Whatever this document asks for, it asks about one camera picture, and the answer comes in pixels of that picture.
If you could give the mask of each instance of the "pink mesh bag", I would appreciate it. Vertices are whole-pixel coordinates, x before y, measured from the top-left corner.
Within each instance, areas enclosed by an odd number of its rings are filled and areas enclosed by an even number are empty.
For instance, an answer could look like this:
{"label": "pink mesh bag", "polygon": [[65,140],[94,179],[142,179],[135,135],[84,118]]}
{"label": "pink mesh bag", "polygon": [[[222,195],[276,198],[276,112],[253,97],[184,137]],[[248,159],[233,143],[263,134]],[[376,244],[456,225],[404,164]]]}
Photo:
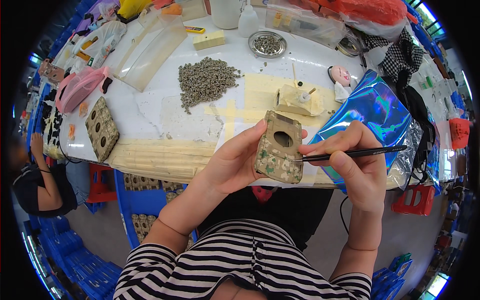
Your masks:
{"label": "pink mesh bag", "polygon": [[95,70],[86,66],[80,73],[71,76],[63,79],[55,96],[55,106],[61,113],[73,111],[108,76],[108,67]]}

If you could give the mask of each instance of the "fingernail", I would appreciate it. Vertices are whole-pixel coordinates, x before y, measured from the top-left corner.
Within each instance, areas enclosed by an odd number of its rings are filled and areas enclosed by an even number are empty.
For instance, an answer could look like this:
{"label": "fingernail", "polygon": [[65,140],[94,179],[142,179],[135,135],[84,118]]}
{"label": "fingernail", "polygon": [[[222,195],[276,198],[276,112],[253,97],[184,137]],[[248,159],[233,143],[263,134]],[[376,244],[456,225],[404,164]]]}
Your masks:
{"label": "fingernail", "polygon": [[258,123],[255,125],[255,129],[261,129],[265,125],[265,119],[261,119],[258,121]]}
{"label": "fingernail", "polygon": [[345,162],[346,162],[345,154],[338,153],[332,158],[331,164],[334,165],[335,167],[341,167],[345,164]]}

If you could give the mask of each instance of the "glue bottle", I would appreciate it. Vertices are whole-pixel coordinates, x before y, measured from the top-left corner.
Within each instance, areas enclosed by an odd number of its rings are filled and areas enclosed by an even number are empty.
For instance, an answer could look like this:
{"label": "glue bottle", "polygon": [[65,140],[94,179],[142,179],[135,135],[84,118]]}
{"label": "glue bottle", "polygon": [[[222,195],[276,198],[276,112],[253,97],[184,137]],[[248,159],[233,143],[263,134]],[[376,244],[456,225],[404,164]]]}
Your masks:
{"label": "glue bottle", "polygon": [[253,6],[247,4],[240,15],[239,32],[242,37],[249,37],[252,33],[257,32],[259,27],[257,13],[253,10]]}

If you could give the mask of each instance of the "wooden stick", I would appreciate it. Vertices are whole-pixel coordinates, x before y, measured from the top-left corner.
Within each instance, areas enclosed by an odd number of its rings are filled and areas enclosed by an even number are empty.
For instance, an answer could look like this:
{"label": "wooden stick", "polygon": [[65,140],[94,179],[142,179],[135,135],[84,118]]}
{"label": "wooden stick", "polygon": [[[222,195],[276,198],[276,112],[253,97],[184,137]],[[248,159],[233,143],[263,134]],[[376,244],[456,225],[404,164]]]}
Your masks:
{"label": "wooden stick", "polygon": [[293,68],[293,84],[295,85],[295,88],[299,87],[299,84],[297,82],[297,75],[295,74],[295,65],[292,63],[292,68]]}

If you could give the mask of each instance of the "dark trousers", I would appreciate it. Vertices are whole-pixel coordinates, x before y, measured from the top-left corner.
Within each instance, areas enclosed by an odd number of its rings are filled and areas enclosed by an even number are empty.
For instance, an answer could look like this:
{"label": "dark trousers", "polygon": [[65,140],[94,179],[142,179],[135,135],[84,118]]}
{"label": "dark trousers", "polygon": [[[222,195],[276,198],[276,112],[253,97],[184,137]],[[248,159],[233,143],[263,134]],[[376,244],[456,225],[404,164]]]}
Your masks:
{"label": "dark trousers", "polygon": [[317,230],[327,210],[333,190],[278,188],[265,204],[259,204],[248,186],[228,195],[198,226],[202,235],[211,226],[232,219],[270,222],[285,230],[301,251]]}

